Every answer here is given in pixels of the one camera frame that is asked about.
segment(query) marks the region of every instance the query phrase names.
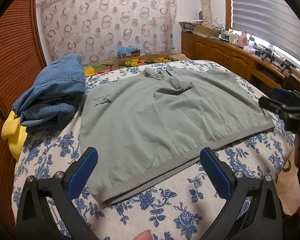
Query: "yellow flower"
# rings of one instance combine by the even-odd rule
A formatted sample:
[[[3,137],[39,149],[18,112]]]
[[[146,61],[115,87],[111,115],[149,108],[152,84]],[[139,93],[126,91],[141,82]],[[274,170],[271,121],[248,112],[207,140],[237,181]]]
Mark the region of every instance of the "yellow flower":
[[[93,67],[85,67],[84,68],[84,74],[86,77],[90,77],[96,73],[95,69]]]

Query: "robotic claw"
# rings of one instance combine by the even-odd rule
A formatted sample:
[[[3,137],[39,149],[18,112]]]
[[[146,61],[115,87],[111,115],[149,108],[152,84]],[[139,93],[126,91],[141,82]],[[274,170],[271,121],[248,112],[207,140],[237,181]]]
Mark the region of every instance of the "robotic claw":
[[[300,135],[300,93],[272,90],[273,99],[261,97],[260,107],[279,115],[285,130]],[[17,216],[17,239],[70,239],[61,234],[51,215],[46,197],[52,197],[73,239],[98,240],[73,206],[98,162],[98,153],[88,148],[81,158],[53,178],[25,182]],[[292,240],[300,239],[300,216],[283,221],[282,206],[271,176],[251,179],[233,172],[210,148],[200,152],[200,162],[226,204],[200,240]],[[238,218],[242,205],[251,197],[247,212]]]

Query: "bed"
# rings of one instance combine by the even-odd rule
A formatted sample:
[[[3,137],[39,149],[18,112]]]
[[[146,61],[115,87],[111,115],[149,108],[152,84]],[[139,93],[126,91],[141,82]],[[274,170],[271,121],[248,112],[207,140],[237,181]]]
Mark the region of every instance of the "bed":
[[[217,63],[199,61],[170,62],[171,66],[197,71],[220,69]],[[164,68],[166,63],[149,65]],[[140,73],[145,66],[130,67],[87,78],[87,90],[97,85],[115,82]],[[258,100],[263,94],[234,74],[239,84]],[[275,128],[263,134],[237,141],[219,150],[217,156],[233,171],[262,178],[269,174],[276,178],[293,150],[294,135],[283,129],[284,124],[272,114]],[[79,159],[80,111],[63,131],[48,131],[29,135],[16,167],[12,194],[12,209],[16,218],[18,204],[26,177],[49,178],[57,171],[65,171]],[[48,199],[51,213],[59,230],[69,236],[56,206]],[[209,228],[221,211],[225,200],[218,197],[213,185],[199,163],[179,172],[155,187],[112,206],[102,206],[92,197],[87,186],[73,204],[82,219],[100,240],[132,240],[137,234],[151,230],[153,238],[197,240]],[[246,199],[241,213],[249,206]]]

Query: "blue denim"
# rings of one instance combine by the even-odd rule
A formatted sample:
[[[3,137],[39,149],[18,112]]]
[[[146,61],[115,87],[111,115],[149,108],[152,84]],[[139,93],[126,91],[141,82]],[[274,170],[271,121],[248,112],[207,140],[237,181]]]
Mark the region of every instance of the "blue denim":
[[[46,66],[13,104],[27,132],[63,129],[78,110],[86,90],[81,57],[69,54]]]

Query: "window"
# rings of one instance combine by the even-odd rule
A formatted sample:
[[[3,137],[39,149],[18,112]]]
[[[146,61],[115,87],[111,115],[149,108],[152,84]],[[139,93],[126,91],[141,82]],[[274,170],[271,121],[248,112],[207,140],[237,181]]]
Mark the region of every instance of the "window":
[[[284,0],[232,0],[232,6],[232,29],[273,44],[298,65],[300,20]]]

